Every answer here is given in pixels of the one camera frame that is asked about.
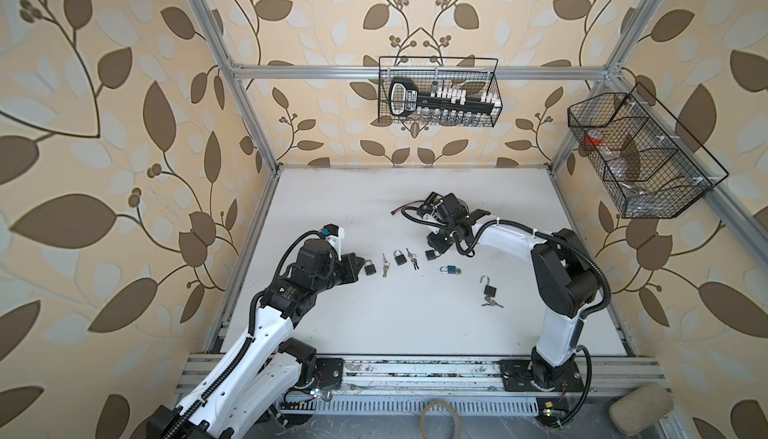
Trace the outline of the blue padlock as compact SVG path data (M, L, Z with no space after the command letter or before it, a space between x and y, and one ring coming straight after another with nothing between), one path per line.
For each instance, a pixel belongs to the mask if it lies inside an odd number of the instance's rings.
M462 270L459 267L453 266L453 265L441 266L440 267L440 272L444 273L444 274L449 274L449 275L461 275L462 274Z

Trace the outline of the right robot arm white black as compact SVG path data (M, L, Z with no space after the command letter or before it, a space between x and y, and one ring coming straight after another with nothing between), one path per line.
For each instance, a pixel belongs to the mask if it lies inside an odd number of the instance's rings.
M567 228L546 233L522 223L470 210L455 194L431 193L398 212L430 230L427 243L444 254L450 249L471 258L479 246L516 256L531 265L546 310L541 333L530 355L528 380L539 390L559 386L573 370L586 319L611 302L609 282Z

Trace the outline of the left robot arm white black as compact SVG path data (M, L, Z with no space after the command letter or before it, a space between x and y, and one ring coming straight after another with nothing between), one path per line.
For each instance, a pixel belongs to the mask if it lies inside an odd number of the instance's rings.
M289 246L233 347L177 406L148 417L146 437L242 438L288 392L315 383L316 350L293 333L320 293L358 281L365 260L342 253L343 237L327 224Z

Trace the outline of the black padlock with key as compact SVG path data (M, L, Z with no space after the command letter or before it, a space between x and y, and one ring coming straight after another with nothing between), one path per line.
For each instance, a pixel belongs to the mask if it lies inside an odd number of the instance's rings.
M402 266L407 262L405 255L400 250L395 250L393 252L393 257L398 266Z

